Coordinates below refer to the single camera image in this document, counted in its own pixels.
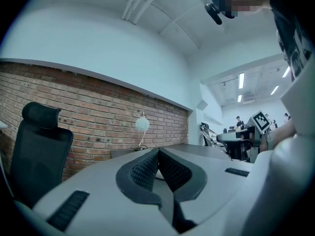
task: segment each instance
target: ceiling light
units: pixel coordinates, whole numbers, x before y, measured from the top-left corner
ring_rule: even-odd
[[[240,84],[239,84],[239,89],[242,89],[244,86],[244,77],[245,77],[245,73],[240,73]]]
[[[290,67],[288,66],[282,78],[284,78],[289,73],[289,71],[290,71]]]
[[[272,93],[270,95],[273,95],[275,93],[275,91],[278,89],[279,86],[276,86],[275,89],[272,91]]]

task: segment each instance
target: red brick wall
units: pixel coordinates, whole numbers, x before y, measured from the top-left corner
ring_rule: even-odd
[[[2,62],[0,120],[8,129],[1,131],[0,149],[7,172],[22,108],[30,101],[61,108],[59,127],[74,134],[64,179],[97,161],[110,159],[111,149],[135,148],[142,132],[134,129],[134,122],[142,110],[150,122],[144,139],[149,148],[188,142],[188,112],[184,109],[92,77]]]

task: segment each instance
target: white ceiling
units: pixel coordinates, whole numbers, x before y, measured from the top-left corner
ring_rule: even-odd
[[[32,4],[37,9],[48,3],[84,3],[123,14],[129,0],[41,0]],[[142,0],[131,17],[131,21],[146,0]],[[144,12],[138,26],[160,34],[174,19],[185,13],[177,23],[169,27],[160,36],[177,49],[185,58],[198,52],[205,44],[220,46],[223,41],[242,39],[246,34],[263,34],[275,31],[272,12],[238,17],[233,20],[221,16],[223,24],[218,26],[204,9],[210,0],[154,0]]]
[[[253,94],[255,102],[280,98],[291,85],[291,76],[288,74],[282,78],[287,69],[284,60],[267,63],[265,65],[250,68],[245,72],[244,87],[239,89],[239,73],[217,79],[207,84],[221,106],[242,104],[238,103],[238,95]],[[273,95],[273,89],[279,86]]]

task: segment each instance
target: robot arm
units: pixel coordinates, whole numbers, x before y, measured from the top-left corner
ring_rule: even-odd
[[[217,136],[217,141],[224,144],[230,158],[254,163],[259,151],[262,135],[270,127],[271,123],[262,111],[250,117],[244,129]]]

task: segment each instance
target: lamp shade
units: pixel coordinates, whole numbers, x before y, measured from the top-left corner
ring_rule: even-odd
[[[140,117],[136,121],[136,130],[138,131],[147,131],[149,127],[150,127],[150,123],[145,117]]]

